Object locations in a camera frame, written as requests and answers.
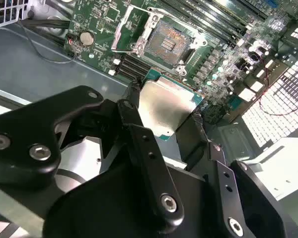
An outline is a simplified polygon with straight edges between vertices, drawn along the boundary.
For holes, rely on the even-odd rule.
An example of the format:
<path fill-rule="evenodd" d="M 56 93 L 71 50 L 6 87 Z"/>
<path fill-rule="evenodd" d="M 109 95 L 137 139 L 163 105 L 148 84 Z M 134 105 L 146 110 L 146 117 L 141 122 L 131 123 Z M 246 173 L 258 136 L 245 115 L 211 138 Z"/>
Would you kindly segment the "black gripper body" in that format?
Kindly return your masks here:
<path fill-rule="evenodd" d="M 46 238 L 224 238 L 224 167 L 203 181 L 162 160 L 124 162 L 62 196 L 48 213 Z"/>

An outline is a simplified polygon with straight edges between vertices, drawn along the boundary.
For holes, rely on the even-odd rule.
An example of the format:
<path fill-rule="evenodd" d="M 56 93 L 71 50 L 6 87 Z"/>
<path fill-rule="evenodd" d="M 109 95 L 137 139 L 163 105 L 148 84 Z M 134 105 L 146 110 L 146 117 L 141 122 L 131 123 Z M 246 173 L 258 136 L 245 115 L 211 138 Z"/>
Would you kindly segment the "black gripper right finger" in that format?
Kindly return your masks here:
<path fill-rule="evenodd" d="M 287 236 L 287 218 L 277 200 L 247 164 L 226 163 L 222 148 L 207 138 L 198 113 L 180 125 L 176 139 L 187 165 L 176 178 L 187 237 Z"/>

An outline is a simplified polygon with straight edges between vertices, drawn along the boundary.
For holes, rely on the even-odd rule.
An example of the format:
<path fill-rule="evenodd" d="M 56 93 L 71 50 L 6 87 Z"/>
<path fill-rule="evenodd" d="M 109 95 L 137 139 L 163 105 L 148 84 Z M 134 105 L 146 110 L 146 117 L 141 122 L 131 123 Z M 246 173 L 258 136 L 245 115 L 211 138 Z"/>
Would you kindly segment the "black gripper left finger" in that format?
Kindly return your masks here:
<path fill-rule="evenodd" d="M 111 162 L 101 174 L 124 162 L 137 167 L 147 160 L 164 161 L 153 132 L 142 123 L 138 103 L 136 90 L 112 102 L 78 86 L 1 114 L 0 215 L 31 234 L 42 234 L 51 208 L 68 193 L 55 180 L 61 153 L 86 136 L 101 140 L 101 155 Z"/>

